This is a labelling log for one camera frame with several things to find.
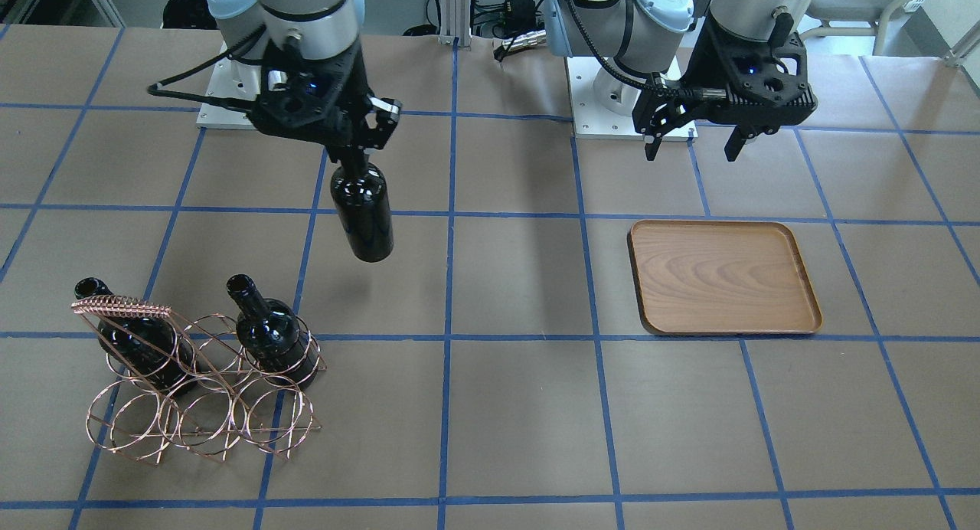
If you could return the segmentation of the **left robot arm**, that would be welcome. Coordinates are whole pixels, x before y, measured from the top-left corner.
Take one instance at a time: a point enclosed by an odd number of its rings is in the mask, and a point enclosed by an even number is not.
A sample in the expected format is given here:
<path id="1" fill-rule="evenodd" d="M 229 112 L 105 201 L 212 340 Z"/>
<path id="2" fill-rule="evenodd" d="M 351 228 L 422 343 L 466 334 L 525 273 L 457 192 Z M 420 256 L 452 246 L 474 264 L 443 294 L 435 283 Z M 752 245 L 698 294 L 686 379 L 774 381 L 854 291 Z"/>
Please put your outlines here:
<path id="1" fill-rule="evenodd" d="M 811 0 L 544 0 L 550 52 L 592 57 L 635 91 L 624 104 L 654 160 L 666 133 L 731 125 L 729 161 L 818 108 L 797 32 Z"/>

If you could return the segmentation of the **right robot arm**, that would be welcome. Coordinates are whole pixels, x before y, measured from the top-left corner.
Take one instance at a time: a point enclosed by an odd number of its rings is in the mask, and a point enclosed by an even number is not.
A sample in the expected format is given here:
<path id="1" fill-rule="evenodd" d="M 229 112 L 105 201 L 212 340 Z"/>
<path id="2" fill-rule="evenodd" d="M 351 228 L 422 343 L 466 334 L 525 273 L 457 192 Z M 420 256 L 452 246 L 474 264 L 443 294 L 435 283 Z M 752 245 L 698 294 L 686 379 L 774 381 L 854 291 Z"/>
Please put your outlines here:
<path id="1" fill-rule="evenodd" d="M 361 1 L 206 0 L 234 59 L 256 70 L 247 119 L 268 136 L 323 145 L 352 178 L 368 173 L 401 107 L 368 84 Z"/>

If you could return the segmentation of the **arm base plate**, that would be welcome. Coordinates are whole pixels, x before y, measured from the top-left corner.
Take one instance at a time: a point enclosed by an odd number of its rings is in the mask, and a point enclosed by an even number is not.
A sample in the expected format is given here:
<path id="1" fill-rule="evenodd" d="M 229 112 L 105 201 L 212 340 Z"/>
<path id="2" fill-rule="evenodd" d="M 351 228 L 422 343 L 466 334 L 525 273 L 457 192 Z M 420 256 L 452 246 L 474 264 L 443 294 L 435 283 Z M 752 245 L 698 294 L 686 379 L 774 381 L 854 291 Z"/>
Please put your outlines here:
<path id="1" fill-rule="evenodd" d="M 635 132 L 632 119 L 638 88 L 610 76 L 592 57 L 568 57 L 566 69 L 578 139 L 644 139 Z"/>
<path id="2" fill-rule="evenodd" d="M 345 61 L 315 64 L 296 46 L 266 44 L 262 58 L 214 62 L 196 118 L 202 129 L 258 129 L 273 136 L 317 133 L 337 114 Z"/>

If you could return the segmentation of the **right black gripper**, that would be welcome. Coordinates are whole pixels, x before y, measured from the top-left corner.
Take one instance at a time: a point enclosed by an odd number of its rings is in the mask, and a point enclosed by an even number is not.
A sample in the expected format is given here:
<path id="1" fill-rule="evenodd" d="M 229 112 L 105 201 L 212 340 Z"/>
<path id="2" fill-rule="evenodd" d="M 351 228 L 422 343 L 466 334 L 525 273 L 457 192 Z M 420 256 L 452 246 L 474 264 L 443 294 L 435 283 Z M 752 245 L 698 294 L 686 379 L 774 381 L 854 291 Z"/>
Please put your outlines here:
<path id="1" fill-rule="evenodd" d="M 267 42 L 248 120 L 269 136 L 337 149 L 344 171 L 367 171 L 371 150 L 385 147 L 399 124 L 401 101 L 372 93 L 360 39 L 323 60 L 305 59 L 300 46 Z"/>

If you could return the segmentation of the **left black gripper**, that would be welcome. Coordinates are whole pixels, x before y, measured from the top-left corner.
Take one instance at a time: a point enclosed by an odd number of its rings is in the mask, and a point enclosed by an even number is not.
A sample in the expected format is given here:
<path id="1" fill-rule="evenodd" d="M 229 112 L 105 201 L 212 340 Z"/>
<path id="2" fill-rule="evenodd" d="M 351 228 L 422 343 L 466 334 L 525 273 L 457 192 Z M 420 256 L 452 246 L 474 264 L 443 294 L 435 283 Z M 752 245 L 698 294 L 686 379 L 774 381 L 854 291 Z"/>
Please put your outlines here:
<path id="1" fill-rule="evenodd" d="M 633 111 L 644 153 L 654 161 L 664 137 L 693 119 L 737 125 L 724 145 L 735 162 L 755 129 L 801 124 L 818 107 L 806 73 L 806 51 L 789 13 L 763 19 L 769 31 L 745 39 L 708 15 L 678 80 L 650 77 Z"/>

